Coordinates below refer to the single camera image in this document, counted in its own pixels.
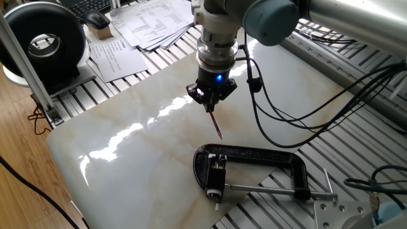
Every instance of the keyboard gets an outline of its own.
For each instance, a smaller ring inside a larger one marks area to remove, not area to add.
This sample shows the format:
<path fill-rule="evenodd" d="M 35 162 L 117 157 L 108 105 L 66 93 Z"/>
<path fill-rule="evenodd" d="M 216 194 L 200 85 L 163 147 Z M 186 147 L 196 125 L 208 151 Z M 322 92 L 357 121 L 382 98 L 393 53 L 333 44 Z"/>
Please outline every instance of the keyboard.
<path fill-rule="evenodd" d="M 68 0 L 71 4 L 66 4 L 67 0 L 61 1 L 63 5 L 68 7 L 68 9 L 75 15 L 78 20 L 82 20 L 82 15 L 89 10 L 97 10 L 102 13 L 107 13 L 110 10 L 109 0 L 82 0 L 72 2 Z M 122 0 L 121 4 L 126 4 L 132 0 Z"/>

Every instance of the computer mouse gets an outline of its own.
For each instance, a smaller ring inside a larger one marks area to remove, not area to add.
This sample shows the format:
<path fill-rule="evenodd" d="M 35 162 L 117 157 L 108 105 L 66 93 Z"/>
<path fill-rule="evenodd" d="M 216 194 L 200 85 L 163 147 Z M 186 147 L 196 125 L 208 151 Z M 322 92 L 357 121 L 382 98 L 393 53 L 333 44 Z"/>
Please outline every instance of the computer mouse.
<path fill-rule="evenodd" d="M 104 29 L 110 24 L 110 20 L 101 12 L 96 10 L 89 10 L 82 16 L 83 21 L 87 25 L 91 25 L 96 29 Z"/>

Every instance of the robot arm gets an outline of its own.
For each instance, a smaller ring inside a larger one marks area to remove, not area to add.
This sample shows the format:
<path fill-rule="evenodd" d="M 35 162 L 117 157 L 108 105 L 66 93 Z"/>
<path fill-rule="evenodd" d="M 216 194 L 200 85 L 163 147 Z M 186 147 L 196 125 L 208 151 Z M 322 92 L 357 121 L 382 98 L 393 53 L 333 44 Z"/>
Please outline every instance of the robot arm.
<path fill-rule="evenodd" d="M 236 83 L 229 79 L 243 27 L 266 46 L 279 44 L 300 18 L 353 37 L 401 58 L 407 54 L 407 2 L 400 0 L 192 0 L 198 41 L 198 79 L 188 94 L 214 111 Z"/>
<path fill-rule="evenodd" d="M 203 31 L 198 40 L 198 79 L 187 86 L 187 91 L 206 112 L 213 112 L 219 100 L 237 88 L 229 72 L 235 64 L 240 27 L 272 46 L 294 31 L 300 17 L 290 0 L 192 0 L 192 11 L 195 24 L 202 25 Z"/>

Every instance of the white tabletop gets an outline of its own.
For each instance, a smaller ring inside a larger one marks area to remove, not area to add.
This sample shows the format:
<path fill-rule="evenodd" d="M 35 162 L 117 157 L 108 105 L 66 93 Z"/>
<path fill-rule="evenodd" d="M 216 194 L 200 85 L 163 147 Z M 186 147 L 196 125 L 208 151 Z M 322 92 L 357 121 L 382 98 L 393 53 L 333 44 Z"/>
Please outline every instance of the white tabletop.
<path fill-rule="evenodd" d="M 276 46 L 250 41 L 269 96 L 277 107 L 303 115 L 341 88 Z M 273 147 L 256 126 L 245 63 L 231 71 L 238 88 L 216 107 L 221 141 L 202 105 L 186 93 L 197 77 L 195 54 L 138 83 L 56 128 L 47 146 L 91 228 L 209 228 L 247 193 L 226 192 L 220 212 L 205 197 L 192 170 L 193 155 L 209 143 Z M 264 96 L 257 95 L 261 106 Z M 307 120 L 330 119 L 349 95 Z M 292 144 L 310 136 L 261 116 L 272 139 Z M 226 181 L 257 185 L 273 168 L 228 163 Z"/>

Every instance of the wooden floor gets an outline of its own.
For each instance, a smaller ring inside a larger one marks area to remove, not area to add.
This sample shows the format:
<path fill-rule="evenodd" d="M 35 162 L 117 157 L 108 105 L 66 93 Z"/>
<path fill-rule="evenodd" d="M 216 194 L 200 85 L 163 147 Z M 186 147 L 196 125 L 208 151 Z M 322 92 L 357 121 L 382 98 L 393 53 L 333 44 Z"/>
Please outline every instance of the wooden floor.
<path fill-rule="evenodd" d="M 10 83 L 0 70 L 0 155 L 24 178 L 43 190 L 80 226 L 80 214 L 70 203 L 70 196 L 53 162 L 43 135 L 34 134 L 34 121 L 27 116 L 35 109 L 28 88 Z M 38 129 L 48 127 L 38 120 Z M 17 181 L 0 166 L 0 229 L 72 228 L 51 204 Z"/>

